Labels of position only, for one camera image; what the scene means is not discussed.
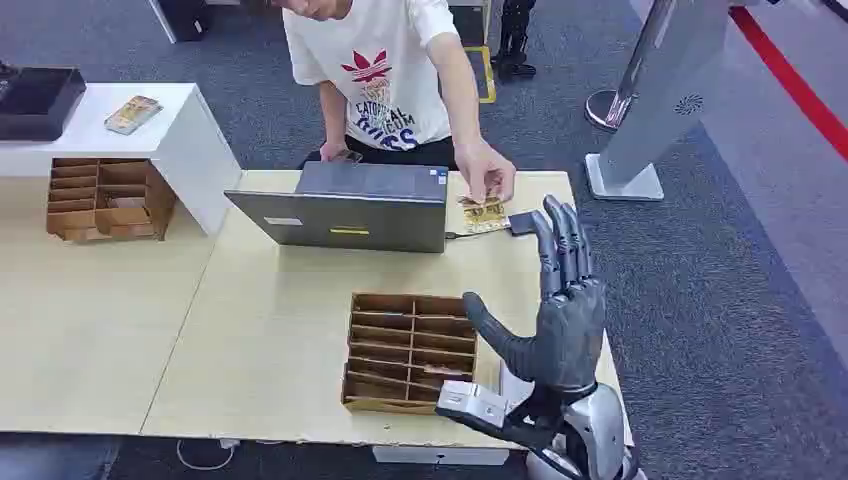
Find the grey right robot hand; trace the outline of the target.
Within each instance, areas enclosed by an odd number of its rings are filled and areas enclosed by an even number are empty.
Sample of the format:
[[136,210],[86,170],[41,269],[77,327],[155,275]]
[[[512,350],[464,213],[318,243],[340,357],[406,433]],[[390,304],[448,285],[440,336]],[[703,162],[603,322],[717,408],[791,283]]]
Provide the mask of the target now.
[[561,392],[596,383],[606,321],[606,284],[594,275],[592,247],[574,209],[548,194],[530,213],[540,261],[535,334],[512,333],[474,292],[462,296],[476,332],[517,378]]

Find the person's left hand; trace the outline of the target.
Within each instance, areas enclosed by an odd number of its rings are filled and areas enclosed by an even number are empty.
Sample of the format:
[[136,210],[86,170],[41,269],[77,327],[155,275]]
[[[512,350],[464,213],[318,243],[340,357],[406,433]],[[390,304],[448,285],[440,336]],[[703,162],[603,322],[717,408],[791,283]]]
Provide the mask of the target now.
[[483,204],[489,198],[512,199],[516,167],[482,138],[454,142],[457,167],[469,189],[468,198]]

